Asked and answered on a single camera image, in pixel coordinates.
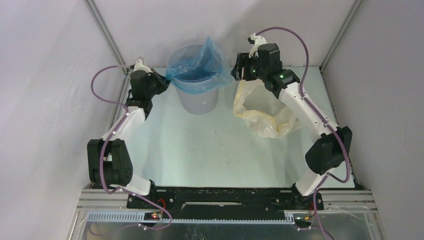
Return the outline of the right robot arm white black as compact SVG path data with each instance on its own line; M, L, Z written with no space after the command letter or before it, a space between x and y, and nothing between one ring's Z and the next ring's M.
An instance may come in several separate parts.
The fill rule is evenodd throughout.
M305 154L307 169L294 183L297 191L290 196L295 208L304 209L324 178L348 159L352 131L347 126L339 127L310 100L301 88L301 79L291 69L283 68L275 43L260 44L251 52L238 53L231 75L237 81L262 81L264 87L292 110L308 129L313 145Z

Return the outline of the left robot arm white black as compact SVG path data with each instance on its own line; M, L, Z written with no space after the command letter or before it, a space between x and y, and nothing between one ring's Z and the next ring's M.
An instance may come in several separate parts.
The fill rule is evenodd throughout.
M145 122L153 108L153 97L165 92L170 81L149 67L134 68L130 74L130 89L125 103L118 102L123 112L114 125L99 139L87 144L89 179L111 194L119 190L139 195L145 208L153 208L158 194L151 190L153 182L134 174L127 141Z

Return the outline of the translucent yellow-white trash bag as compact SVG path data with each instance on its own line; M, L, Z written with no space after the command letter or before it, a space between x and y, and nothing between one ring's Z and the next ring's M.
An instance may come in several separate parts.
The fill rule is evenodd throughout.
M262 138L279 139L302 126L294 112L268 91L261 80L239 81L233 114Z

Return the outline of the blue plastic trash bag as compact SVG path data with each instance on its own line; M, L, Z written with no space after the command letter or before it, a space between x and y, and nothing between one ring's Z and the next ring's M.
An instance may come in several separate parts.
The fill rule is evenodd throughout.
M202 94L222 88L234 80L221 48L210 37L203 44L177 49L168 59L165 77L188 94Z

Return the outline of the grey plastic trash bin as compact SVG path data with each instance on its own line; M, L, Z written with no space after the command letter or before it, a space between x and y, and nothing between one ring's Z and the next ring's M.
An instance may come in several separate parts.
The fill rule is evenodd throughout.
M178 88L176 91L183 108L194 115L203 115L212 111L218 102L218 89L199 94L186 93Z

